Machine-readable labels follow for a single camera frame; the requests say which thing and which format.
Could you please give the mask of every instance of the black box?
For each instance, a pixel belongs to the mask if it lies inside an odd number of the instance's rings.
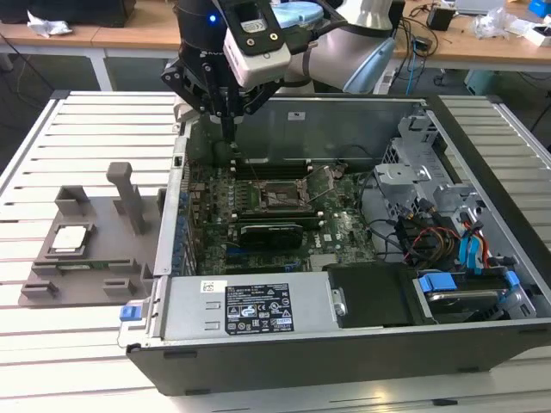
[[[445,32],[448,30],[451,19],[454,18],[454,14],[455,10],[453,9],[433,7],[430,9],[429,16],[427,17],[427,26],[432,30]]]

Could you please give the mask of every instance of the blue cable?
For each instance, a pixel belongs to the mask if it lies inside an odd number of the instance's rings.
[[[415,69],[414,69],[415,68],[415,56],[417,56],[416,51],[417,51],[417,49],[415,47],[415,42],[413,42],[413,63],[412,63],[412,69],[410,71],[410,80],[407,83],[406,96],[408,96],[410,94],[410,87],[412,86],[413,72],[415,71]]]

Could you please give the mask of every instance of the floor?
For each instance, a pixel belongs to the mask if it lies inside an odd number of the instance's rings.
[[[51,94],[30,65],[15,55],[13,70],[0,74],[0,170],[9,162]],[[99,90],[88,59],[33,56],[29,60],[55,89]],[[109,69],[118,90],[166,90],[160,81],[164,61],[160,59],[110,59]],[[435,84],[439,70],[426,70],[413,91],[415,95],[467,95],[465,71],[447,71],[441,86]],[[512,112],[530,128],[541,111],[551,103],[551,78],[541,74],[498,73],[492,79],[491,94],[502,98]],[[398,79],[393,94],[404,94],[407,80]],[[551,112],[538,124],[536,137],[551,145]]]

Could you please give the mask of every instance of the crumpled paper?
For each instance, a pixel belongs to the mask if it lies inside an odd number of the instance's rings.
[[[67,22],[49,22],[48,20],[42,20],[31,15],[29,11],[27,11],[27,15],[27,26],[42,37],[48,39],[51,35],[72,33]]]

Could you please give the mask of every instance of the motherboard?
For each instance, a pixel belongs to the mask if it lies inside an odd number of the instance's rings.
[[[266,179],[254,167],[252,179],[198,163],[188,171],[182,191],[189,206],[180,214],[189,222],[197,275],[321,271],[375,259],[356,208],[358,174],[342,165],[312,165],[294,179]]]

